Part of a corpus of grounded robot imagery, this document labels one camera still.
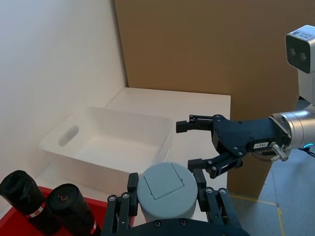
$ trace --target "gray lid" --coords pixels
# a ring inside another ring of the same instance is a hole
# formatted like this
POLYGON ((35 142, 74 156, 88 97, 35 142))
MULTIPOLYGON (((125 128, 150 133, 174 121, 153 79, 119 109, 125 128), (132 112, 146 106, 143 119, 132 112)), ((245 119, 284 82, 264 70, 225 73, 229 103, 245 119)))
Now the gray lid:
POLYGON ((197 184, 184 166, 163 162, 143 173, 137 195, 147 221, 191 218, 196 205, 197 184))

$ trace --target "gray cylinder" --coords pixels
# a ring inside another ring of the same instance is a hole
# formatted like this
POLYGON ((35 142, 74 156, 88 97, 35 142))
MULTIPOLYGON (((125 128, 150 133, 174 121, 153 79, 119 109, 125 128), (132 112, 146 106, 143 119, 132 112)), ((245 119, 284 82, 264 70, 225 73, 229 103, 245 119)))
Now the gray cylinder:
POLYGON ((192 218, 196 207, 197 184, 192 173, 184 166, 163 162, 143 173, 137 195, 147 222, 192 218))
POLYGON ((273 114, 272 119, 287 133, 284 144, 288 150, 303 148, 315 143, 315 112, 301 110, 273 114))

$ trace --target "white table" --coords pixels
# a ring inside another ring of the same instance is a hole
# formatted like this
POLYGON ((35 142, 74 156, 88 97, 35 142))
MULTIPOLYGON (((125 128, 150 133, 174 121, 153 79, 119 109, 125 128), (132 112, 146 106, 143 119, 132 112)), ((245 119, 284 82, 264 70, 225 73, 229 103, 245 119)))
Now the white table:
MULTIPOLYGON (((152 116, 168 117, 175 122, 188 120, 189 115, 212 116, 221 114, 230 118, 230 96, 190 92, 175 92, 141 88, 124 88, 107 106, 108 109, 134 112, 152 116)), ((187 133, 174 132, 168 161, 187 166, 190 159, 208 159, 217 156, 209 131, 192 130, 187 133)), ((205 173, 207 186, 218 189, 226 187, 227 174, 210 179, 205 173)), ((207 221, 206 214, 196 207, 194 219, 207 221)), ((139 212, 135 225, 143 224, 139 212)))

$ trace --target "red tray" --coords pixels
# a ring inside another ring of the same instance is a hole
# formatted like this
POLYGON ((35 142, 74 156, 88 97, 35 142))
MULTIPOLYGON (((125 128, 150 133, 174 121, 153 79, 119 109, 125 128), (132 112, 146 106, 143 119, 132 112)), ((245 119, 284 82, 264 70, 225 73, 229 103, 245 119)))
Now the red tray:
MULTIPOLYGON (((40 187, 40 189, 45 197, 52 191, 49 188, 40 187)), ((98 225, 102 228, 107 203, 90 198, 85 198, 85 200, 89 204, 98 225)), ((43 236, 43 234, 28 223, 16 209, 11 208, 0 220, 0 236, 43 236)), ((55 236, 71 236, 71 234, 65 228, 61 228, 55 236)))

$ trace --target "white storage bin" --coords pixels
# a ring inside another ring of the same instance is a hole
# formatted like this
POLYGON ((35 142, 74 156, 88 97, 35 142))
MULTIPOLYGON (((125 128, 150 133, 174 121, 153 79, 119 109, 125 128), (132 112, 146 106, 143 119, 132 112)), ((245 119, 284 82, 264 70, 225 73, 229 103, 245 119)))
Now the white storage bin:
POLYGON ((67 179, 106 193, 126 191, 128 175, 166 160, 173 135, 168 118, 85 108, 40 143, 67 179))

